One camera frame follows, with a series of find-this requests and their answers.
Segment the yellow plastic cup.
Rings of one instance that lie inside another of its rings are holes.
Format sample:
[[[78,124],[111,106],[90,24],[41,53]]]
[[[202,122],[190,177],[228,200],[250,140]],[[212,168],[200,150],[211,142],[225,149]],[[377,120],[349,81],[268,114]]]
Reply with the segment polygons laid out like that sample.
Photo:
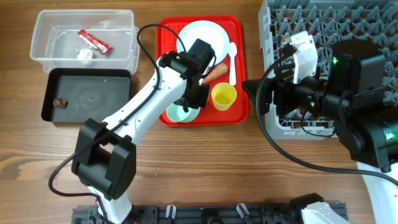
[[[211,98],[218,111],[226,111],[237,99],[237,91],[229,83],[219,83],[212,88]]]

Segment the mint green bowl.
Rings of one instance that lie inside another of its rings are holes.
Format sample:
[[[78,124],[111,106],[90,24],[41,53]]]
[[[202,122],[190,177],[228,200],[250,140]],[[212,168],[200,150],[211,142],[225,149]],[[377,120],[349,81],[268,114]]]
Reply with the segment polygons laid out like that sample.
[[[165,111],[168,119],[172,122],[189,123],[198,116],[200,109],[188,108],[188,111],[185,112],[183,106],[171,104]]]

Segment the brown food scrap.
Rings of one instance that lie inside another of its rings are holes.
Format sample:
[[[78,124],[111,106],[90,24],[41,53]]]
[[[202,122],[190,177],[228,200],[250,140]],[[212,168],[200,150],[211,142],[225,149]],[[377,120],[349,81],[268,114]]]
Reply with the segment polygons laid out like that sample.
[[[58,109],[66,109],[68,106],[68,101],[62,98],[55,98],[53,100],[53,106]]]

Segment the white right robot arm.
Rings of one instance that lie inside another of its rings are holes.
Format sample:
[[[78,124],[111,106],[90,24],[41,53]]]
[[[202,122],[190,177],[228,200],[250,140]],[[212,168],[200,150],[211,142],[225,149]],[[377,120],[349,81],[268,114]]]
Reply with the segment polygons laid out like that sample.
[[[261,79],[242,84],[257,117],[274,105],[281,117],[301,108],[332,120],[333,134],[357,163],[345,173],[363,177],[377,223],[396,223],[397,106],[384,101],[384,54],[367,40],[341,40],[321,79],[313,43],[285,42],[283,51]]]

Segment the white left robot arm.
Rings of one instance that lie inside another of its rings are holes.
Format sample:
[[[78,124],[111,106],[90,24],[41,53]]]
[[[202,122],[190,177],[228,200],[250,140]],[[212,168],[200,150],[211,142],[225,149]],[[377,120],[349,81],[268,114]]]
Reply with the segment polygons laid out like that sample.
[[[78,133],[72,172],[97,198],[102,223],[123,223],[132,210],[127,188],[136,174],[136,147],[171,105],[204,108],[210,87],[201,84],[215,58],[211,45],[196,39],[188,52],[171,51],[155,63],[153,81],[102,122],[88,119]]]

